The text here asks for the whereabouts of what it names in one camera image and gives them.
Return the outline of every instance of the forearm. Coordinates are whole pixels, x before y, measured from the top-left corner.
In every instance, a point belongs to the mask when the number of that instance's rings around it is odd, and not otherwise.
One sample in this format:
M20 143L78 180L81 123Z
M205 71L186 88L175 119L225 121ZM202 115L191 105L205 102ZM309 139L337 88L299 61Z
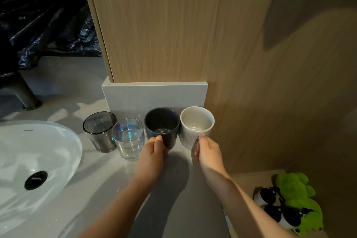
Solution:
M115 198L105 213L78 238L127 237L151 186L136 179Z
M214 173L211 187L216 193L238 237L285 238L291 235L258 207L226 174Z

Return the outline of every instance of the wooden wall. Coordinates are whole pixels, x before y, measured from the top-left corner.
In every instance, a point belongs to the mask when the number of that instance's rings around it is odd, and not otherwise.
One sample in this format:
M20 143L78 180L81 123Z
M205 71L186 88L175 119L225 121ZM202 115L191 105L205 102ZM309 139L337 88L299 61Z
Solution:
M287 166L357 106L357 0L93 1L115 82L208 82L231 173Z
M329 238L355 237L357 221L357 108L317 150L298 159L289 171L301 171L316 190Z

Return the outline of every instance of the sink drain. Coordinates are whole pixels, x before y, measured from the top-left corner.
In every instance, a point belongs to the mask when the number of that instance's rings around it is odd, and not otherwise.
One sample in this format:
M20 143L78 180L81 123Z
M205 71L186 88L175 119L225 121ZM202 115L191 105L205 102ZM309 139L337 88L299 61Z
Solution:
M32 174L25 182L26 190L34 190L43 185L47 179L46 171L39 171Z

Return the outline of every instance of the black mug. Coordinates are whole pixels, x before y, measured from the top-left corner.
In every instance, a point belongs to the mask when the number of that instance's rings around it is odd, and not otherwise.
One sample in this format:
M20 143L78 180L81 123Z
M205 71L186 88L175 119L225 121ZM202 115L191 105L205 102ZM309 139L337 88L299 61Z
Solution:
M146 114L144 123L147 139L162 136L163 143L169 150L175 146L180 129L180 116L175 110L167 107L154 108Z

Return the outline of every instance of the wooden cabinet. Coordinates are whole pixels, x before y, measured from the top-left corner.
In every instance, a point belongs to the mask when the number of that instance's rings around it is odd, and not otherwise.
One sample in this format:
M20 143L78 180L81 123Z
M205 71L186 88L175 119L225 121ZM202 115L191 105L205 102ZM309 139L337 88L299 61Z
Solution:
M229 172L280 169L357 105L357 0L89 0L113 82L207 81Z

